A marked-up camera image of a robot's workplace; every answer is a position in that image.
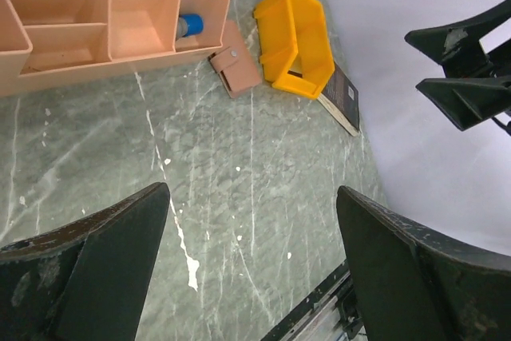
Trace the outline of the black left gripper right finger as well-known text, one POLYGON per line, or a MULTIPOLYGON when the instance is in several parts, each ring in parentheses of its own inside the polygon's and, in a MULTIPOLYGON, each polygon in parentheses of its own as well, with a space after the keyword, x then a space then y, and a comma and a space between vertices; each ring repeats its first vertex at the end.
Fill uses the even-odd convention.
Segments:
POLYGON ((337 215, 370 340, 508 340, 510 258, 392 212, 354 189, 337 215))

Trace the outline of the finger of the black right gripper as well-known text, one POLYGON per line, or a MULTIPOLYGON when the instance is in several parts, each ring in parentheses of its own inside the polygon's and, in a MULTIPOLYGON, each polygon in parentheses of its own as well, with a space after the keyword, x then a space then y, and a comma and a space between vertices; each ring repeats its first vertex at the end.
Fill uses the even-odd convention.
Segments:
POLYGON ((510 0, 472 18, 445 26, 412 30, 405 41, 440 65, 447 77, 510 75, 510 41, 485 52, 480 40, 510 19, 510 0))
POLYGON ((510 77, 428 78, 416 85, 454 126, 465 131, 487 120, 509 131, 497 115, 510 111, 510 77))

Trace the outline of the pink leather card holder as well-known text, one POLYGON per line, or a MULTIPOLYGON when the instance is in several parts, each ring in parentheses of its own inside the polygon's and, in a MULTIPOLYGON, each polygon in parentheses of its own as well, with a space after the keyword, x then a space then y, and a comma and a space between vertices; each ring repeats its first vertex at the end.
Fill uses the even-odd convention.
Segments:
POLYGON ((209 57, 230 98, 237 98, 263 82, 237 23, 225 22, 222 46, 209 57))

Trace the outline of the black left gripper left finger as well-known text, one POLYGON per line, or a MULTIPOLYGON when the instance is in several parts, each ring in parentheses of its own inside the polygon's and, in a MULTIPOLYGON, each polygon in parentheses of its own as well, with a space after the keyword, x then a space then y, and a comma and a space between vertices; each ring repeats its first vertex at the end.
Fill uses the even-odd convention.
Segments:
POLYGON ((133 340, 168 216, 158 182, 1 249, 3 340, 133 340))

